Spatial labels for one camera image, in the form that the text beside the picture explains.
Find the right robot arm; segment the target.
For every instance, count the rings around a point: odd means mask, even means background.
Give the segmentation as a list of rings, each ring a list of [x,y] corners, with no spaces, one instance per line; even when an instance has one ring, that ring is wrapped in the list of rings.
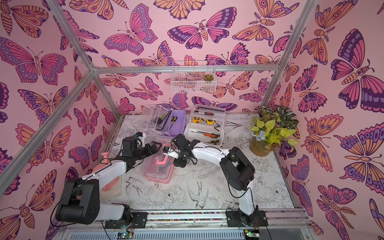
[[[199,140],[189,141],[179,134],[171,140],[170,147],[163,147],[163,153],[174,158],[174,166],[179,168],[199,160],[220,166],[232,197],[239,201],[240,221],[247,227],[268,226],[265,212],[259,210],[253,198],[255,167],[239,148],[220,149]]]

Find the pink toolbox clear lid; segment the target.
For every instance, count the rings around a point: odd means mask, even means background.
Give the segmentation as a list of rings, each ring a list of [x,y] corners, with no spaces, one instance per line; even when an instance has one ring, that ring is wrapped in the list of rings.
[[[143,176],[151,182],[169,184],[174,171],[174,159],[163,153],[164,147],[170,147],[172,137],[157,136],[155,142],[161,143],[161,149],[154,155],[144,159]]]

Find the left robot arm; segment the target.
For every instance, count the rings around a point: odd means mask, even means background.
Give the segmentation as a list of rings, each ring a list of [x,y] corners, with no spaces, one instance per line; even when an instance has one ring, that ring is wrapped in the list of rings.
[[[113,180],[138,166],[137,161],[157,154],[161,147],[162,144],[158,142],[144,145],[139,138],[124,138],[118,155],[106,159],[100,170],[67,180],[51,219],[62,222],[64,226],[106,221],[118,222],[123,227],[130,226],[134,220],[131,208],[128,205],[103,204],[100,193]]]

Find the white toolbox clear lid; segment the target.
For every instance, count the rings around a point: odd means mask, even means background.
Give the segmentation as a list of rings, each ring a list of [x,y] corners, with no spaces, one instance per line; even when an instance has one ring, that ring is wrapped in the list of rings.
[[[207,116],[202,114],[195,114],[194,111],[198,110],[201,112],[211,112],[214,113],[214,116]],[[199,117],[202,121],[198,124],[193,123],[193,117]],[[213,125],[208,125],[206,120],[214,120],[215,123]],[[217,107],[205,106],[205,105],[195,105],[193,110],[191,111],[190,120],[186,125],[184,135],[189,140],[199,140],[203,144],[213,147],[221,147],[224,139],[224,126],[226,123],[226,110]],[[202,131],[207,133],[219,134],[220,137],[217,139],[206,137],[201,134],[192,133],[192,131]],[[220,142],[217,145],[207,144],[207,142],[212,140],[219,140]]]

